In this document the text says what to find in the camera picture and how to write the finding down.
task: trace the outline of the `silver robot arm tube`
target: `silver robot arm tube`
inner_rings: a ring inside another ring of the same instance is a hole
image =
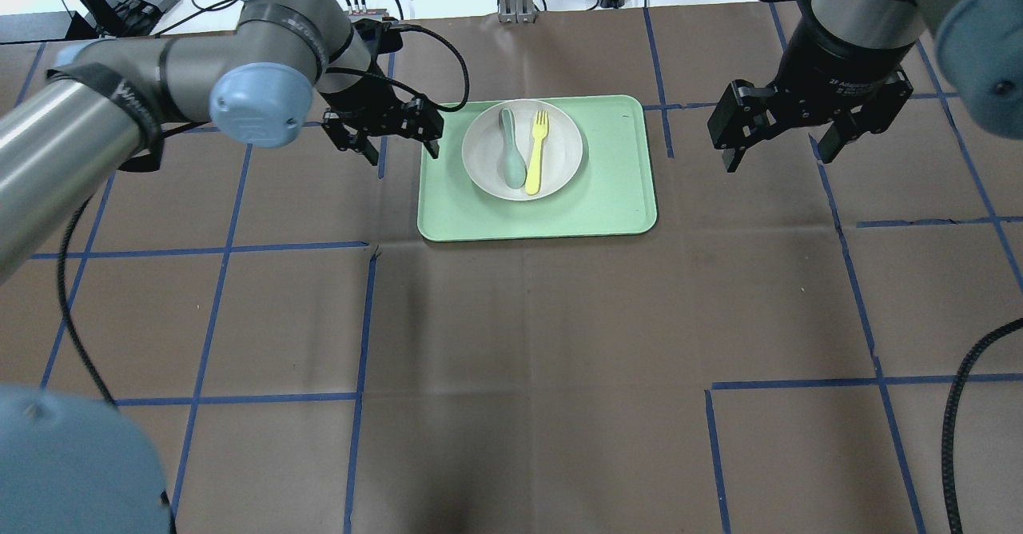
[[[243,1],[233,35],[73,49],[72,64],[57,69],[66,69],[62,79],[0,119],[0,283],[118,166],[161,144],[161,123],[213,120],[247,144],[287,144],[328,64],[359,72],[372,64],[335,0]],[[106,90],[86,80],[96,69]],[[355,82],[330,75],[321,89],[337,93]]]

